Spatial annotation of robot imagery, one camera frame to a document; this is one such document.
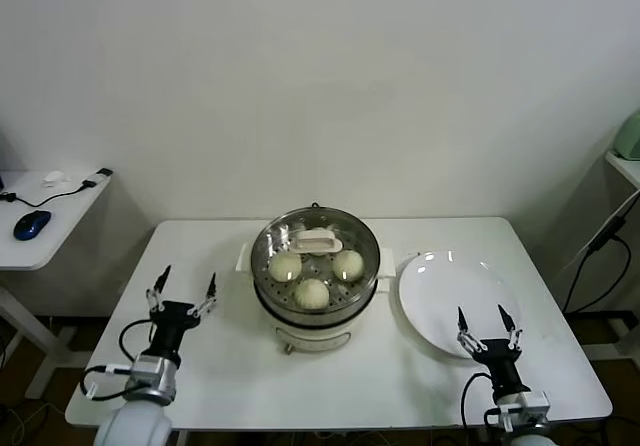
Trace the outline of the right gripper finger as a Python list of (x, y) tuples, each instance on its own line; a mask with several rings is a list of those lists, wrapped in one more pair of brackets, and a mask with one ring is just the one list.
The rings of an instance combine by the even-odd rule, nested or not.
[(458, 343), (470, 355), (483, 352), (485, 350), (485, 345), (470, 332), (468, 323), (466, 321), (466, 317), (462, 309), (458, 307), (457, 311), (458, 311), (458, 333), (457, 333)]
[(498, 305), (498, 311), (507, 332), (507, 337), (501, 338), (499, 343), (510, 351), (520, 351), (520, 339), (523, 330), (516, 325), (513, 317), (501, 304)]

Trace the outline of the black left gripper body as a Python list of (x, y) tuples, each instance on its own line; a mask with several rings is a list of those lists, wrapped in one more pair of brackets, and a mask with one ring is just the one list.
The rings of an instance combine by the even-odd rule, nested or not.
[(179, 301), (163, 301), (161, 307), (150, 313), (155, 332), (148, 347), (150, 356), (171, 362), (180, 362), (179, 349), (185, 333), (200, 324), (195, 305)]

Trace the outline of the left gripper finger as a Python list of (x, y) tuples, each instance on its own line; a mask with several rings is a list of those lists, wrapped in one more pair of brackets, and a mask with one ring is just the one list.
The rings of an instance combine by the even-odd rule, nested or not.
[(162, 292), (164, 290), (170, 271), (171, 266), (168, 265), (156, 279), (154, 285), (146, 290), (146, 300), (149, 306), (150, 313), (162, 310)]
[(217, 294), (216, 272), (213, 272), (204, 300), (192, 308), (191, 315), (193, 317), (206, 316), (217, 302), (216, 294)]

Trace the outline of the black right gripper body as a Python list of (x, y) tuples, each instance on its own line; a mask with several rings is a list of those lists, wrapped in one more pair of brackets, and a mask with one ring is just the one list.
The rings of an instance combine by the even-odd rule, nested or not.
[(472, 358), (486, 366), (491, 377), (493, 396), (506, 397), (524, 391), (524, 384), (516, 368), (521, 351), (509, 348), (507, 339), (482, 340), (485, 349), (472, 353)]

